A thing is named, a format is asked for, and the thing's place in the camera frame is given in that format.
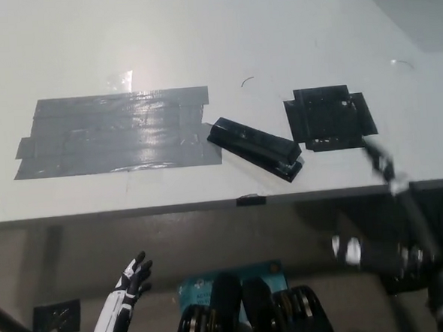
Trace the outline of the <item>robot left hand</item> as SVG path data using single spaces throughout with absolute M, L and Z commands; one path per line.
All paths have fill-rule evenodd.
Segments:
M 124 304 L 134 306 L 140 296 L 151 289 L 152 265 L 153 261 L 146 259 L 146 253 L 140 252 L 124 269 L 114 288 L 115 292 L 123 292 Z

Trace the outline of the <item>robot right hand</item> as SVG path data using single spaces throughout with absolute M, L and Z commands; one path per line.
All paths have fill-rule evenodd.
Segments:
M 393 158 L 379 144 L 364 138 L 363 151 L 368 156 L 374 172 L 388 185 L 392 196 L 397 197 L 410 189 L 406 174 L 396 172 Z

